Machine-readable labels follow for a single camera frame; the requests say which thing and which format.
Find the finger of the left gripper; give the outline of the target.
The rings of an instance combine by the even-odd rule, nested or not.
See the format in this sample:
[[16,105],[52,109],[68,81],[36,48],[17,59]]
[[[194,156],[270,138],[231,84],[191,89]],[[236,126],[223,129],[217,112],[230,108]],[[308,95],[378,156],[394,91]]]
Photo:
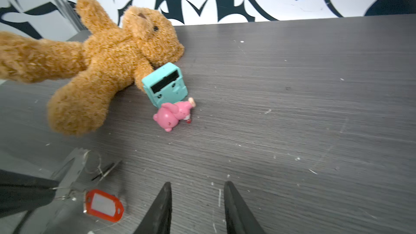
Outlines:
[[1,170],[1,217],[50,204],[60,182]]

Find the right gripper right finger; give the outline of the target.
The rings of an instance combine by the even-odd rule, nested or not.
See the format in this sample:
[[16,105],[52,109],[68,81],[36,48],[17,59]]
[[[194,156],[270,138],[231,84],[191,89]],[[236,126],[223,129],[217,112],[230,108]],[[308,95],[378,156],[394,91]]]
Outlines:
[[224,184],[224,209],[228,234],[265,234],[231,181]]

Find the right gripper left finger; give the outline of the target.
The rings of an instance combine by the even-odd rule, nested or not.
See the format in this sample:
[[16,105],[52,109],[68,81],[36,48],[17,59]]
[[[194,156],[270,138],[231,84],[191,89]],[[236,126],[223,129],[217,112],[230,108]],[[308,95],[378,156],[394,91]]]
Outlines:
[[166,182],[147,211],[134,234],[170,234],[172,219],[172,189]]

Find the red key tag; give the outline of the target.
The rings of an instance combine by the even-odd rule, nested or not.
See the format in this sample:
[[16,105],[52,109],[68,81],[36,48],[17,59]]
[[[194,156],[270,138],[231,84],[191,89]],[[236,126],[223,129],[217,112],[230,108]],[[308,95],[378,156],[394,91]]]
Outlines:
[[116,196],[94,189],[84,193],[83,212],[105,221],[117,223],[123,217],[124,206]]

